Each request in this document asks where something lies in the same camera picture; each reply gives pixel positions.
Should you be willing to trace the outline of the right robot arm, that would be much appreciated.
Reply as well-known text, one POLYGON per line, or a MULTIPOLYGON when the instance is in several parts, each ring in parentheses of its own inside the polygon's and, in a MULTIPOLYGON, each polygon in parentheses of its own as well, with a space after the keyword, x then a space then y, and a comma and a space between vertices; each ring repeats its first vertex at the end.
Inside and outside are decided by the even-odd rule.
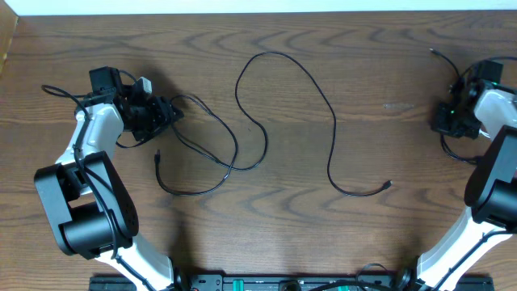
POLYGON ((475 169, 465 186, 465 207, 452 228, 421 254, 408 290, 453 290, 488 251, 516 234, 516 90, 501 84, 505 57, 472 64, 450 89, 431 123, 441 137, 484 135, 488 150, 469 161, 475 169))

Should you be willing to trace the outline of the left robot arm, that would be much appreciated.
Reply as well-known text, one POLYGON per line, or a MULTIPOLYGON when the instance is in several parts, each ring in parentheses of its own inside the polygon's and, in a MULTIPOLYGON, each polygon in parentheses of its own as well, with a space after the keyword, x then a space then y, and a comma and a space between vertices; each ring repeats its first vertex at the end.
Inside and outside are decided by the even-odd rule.
POLYGON ((90 93, 71 98, 77 126, 65 152, 34 176, 57 245, 112 266, 138 290, 189 290, 172 259, 140 234, 136 207, 111 161, 122 132, 142 145, 179 113, 153 95, 147 78, 125 84, 122 71, 109 66, 89 75, 90 93))

